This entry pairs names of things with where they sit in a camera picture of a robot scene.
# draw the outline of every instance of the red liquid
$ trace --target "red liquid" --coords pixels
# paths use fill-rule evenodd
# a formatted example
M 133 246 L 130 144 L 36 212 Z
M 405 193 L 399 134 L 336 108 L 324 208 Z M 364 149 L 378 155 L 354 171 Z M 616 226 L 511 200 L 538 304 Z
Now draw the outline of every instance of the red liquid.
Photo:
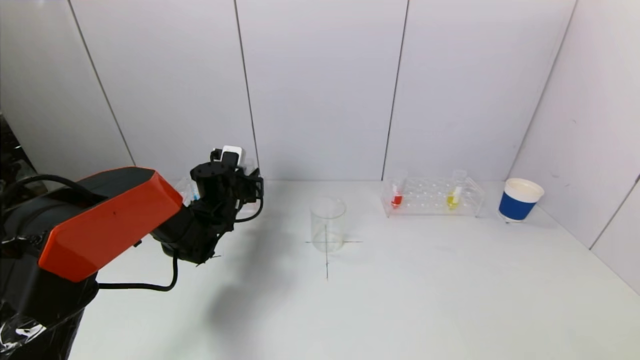
M 400 204 L 402 204 L 402 195 L 394 196 L 394 200 L 391 202 L 391 207 L 397 209 L 400 207 Z

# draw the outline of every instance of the test tube with red liquid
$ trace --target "test tube with red liquid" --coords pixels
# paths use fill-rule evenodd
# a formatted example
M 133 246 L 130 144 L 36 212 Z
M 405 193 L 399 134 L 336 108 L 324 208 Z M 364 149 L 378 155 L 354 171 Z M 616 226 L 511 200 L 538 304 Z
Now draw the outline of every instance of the test tube with red liquid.
M 400 177 L 398 179 L 394 179 L 391 184 L 391 190 L 393 191 L 393 196 L 391 200 L 391 207 L 397 209 L 402 204 L 403 200 L 403 192 L 404 192 L 404 184 L 406 182 L 406 176 Z

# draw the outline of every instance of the black cable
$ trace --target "black cable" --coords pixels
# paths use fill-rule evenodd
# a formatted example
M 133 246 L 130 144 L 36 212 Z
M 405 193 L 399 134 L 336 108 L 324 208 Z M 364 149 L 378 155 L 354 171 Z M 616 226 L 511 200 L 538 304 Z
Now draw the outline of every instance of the black cable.
M 67 185 L 71 189 L 74 189 L 75 191 L 77 191 L 80 194 L 82 194 L 83 196 L 85 196 L 87 198 L 87 200 L 93 200 L 94 194 L 91 191 L 87 190 L 82 185 L 80 185 L 78 183 L 75 183 L 75 182 L 73 182 L 73 181 L 71 181 L 69 179 L 65 179 L 64 177 L 61 177 L 61 176 L 42 174 L 42 175 L 36 175 L 36 176 L 27 177 L 25 179 L 18 180 L 15 183 L 11 184 L 0 195 L 0 202 L 2 203 L 3 206 L 5 204 L 8 204 L 9 201 L 13 199 L 13 196 L 15 195 L 15 192 L 21 186 L 24 186 L 24 185 L 29 184 L 29 183 L 33 183 L 35 181 L 42 181 L 42 180 L 53 181 L 55 183 L 60 183 L 60 184 Z
M 251 216 L 250 216 L 250 217 L 248 217 L 248 218 L 236 219 L 236 221 L 235 221 L 235 222 L 236 222 L 236 223 L 238 223 L 238 222 L 245 222 L 245 221 L 249 221 L 249 220 L 253 220 L 253 219 L 257 218 L 257 217 L 258 217 L 258 215 L 260 215 L 260 213 L 262 212 L 262 206 L 263 206 L 263 204 L 264 204 L 264 200 L 262 200 L 262 198 L 261 198 L 261 197 L 259 197 L 259 198 L 258 198 L 258 200 L 260 200 L 260 207 L 258 208 L 258 212 L 257 212 L 257 213 L 255 213 L 255 214 L 251 215 Z
M 123 283 L 100 283 L 98 287 L 105 290 L 121 290 L 121 289 L 147 289 L 155 291 L 169 291 L 173 289 L 175 283 L 178 282 L 178 251 L 173 252 L 173 279 L 168 286 L 142 284 L 136 282 L 123 282 Z

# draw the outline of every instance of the white table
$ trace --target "white table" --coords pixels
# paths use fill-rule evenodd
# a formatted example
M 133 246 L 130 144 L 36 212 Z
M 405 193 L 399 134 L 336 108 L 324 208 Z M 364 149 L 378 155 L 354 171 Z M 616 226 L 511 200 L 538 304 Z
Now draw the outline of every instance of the white table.
M 263 214 L 238 224 L 220 258 L 179 265 L 169 293 L 102 290 L 71 360 L 640 359 L 640 297 L 534 208 L 505 224 L 500 183 L 481 218 L 392 217 L 380 183 L 266 185 Z M 308 199 L 342 197 L 351 241 L 309 243 Z M 102 282 L 168 284 L 151 237 Z

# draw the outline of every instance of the yellow liquid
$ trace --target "yellow liquid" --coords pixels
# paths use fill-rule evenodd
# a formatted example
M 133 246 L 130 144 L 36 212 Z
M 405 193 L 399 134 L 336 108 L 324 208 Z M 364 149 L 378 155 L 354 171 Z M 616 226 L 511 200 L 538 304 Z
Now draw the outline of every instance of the yellow liquid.
M 447 205 L 449 205 L 449 210 L 455 210 L 458 205 L 460 205 L 460 198 L 458 198 L 458 202 L 453 202 L 453 192 L 450 192 L 447 196 Z

